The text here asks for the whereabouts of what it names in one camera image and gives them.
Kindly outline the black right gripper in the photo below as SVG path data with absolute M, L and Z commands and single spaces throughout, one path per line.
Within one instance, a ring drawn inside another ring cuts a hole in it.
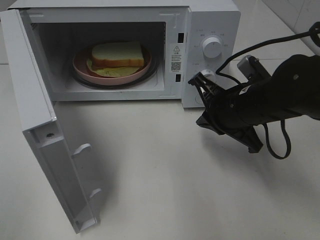
M 188 84 L 196 87 L 204 104 L 204 112 L 196 120 L 199 127 L 232 137 L 245 145 L 249 153 L 261 150 L 263 143 L 254 127 L 237 113 L 230 90 L 218 86 L 201 72 L 196 73 Z

